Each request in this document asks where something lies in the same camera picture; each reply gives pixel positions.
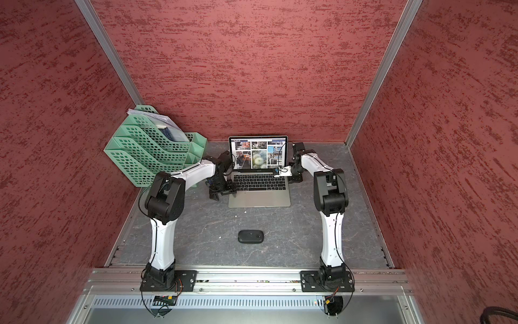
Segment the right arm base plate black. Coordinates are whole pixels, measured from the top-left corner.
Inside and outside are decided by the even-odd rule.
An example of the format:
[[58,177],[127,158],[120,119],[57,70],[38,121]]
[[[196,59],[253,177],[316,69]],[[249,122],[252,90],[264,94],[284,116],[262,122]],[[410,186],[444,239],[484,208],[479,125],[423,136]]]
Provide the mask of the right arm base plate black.
[[323,274],[320,271],[301,271],[302,292],[355,292],[355,283],[350,271],[338,275]]

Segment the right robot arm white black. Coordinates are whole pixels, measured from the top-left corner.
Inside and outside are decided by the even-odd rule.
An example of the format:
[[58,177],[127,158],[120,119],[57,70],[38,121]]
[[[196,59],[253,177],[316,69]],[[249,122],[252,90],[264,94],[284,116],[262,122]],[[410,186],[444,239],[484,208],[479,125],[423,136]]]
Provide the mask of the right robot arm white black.
[[344,261],[342,223],[349,205],[344,172],[328,166],[303,143],[295,143],[291,173],[300,176],[307,171],[313,177],[314,206],[322,221],[322,252],[318,270],[319,284],[325,290],[336,291],[352,279]]

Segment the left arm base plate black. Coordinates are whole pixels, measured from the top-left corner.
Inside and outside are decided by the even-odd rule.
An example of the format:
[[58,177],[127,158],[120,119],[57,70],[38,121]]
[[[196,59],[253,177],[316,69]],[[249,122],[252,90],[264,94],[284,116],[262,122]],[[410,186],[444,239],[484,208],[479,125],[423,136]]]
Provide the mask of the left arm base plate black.
[[140,285],[141,292],[192,292],[198,272],[194,270],[175,270],[171,286],[160,284],[152,279],[151,274],[145,273]]

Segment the black wireless mouse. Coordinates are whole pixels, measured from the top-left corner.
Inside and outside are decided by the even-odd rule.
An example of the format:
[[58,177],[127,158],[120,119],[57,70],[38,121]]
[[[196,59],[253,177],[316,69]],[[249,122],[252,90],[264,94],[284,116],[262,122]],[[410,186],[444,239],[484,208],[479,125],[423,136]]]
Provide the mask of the black wireless mouse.
[[264,232],[257,229],[243,229],[239,231],[237,239],[241,244],[261,244],[264,241]]

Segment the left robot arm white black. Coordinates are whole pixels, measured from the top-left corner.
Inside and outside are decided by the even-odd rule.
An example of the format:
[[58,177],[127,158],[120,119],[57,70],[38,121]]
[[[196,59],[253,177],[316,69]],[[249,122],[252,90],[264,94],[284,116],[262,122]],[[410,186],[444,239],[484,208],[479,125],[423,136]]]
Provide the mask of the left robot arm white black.
[[233,166],[229,151],[218,157],[206,156],[180,171],[159,172],[151,184],[144,207],[152,225],[152,254],[142,273],[141,292],[175,290],[181,278],[175,272],[175,227],[185,207],[187,189],[200,182],[209,188],[209,198],[235,194],[236,185],[227,179]]

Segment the silver laptop computer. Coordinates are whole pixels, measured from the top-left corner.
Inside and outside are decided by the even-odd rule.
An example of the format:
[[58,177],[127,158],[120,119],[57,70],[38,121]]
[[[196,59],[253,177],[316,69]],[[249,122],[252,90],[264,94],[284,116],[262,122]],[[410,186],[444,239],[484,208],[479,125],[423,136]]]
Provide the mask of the silver laptop computer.
[[285,135],[231,136],[229,150],[233,158],[231,180],[236,193],[229,207],[289,207],[288,179],[280,175],[287,167]]

